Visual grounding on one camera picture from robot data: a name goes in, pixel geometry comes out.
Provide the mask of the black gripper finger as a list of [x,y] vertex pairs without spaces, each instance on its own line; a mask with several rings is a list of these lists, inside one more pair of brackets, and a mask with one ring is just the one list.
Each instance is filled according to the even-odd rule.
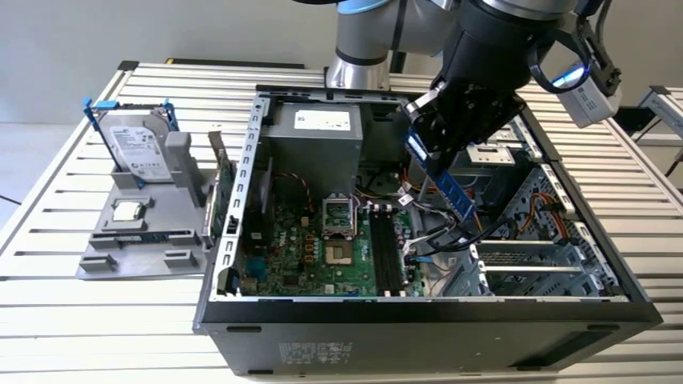
[[444,168],[470,144],[480,144],[521,112],[516,93],[446,93],[444,96]]
[[445,169],[445,122],[438,111],[442,88],[444,85],[436,85],[413,101],[402,104],[410,132],[408,141],[416,146],[428,174],[441,174]]

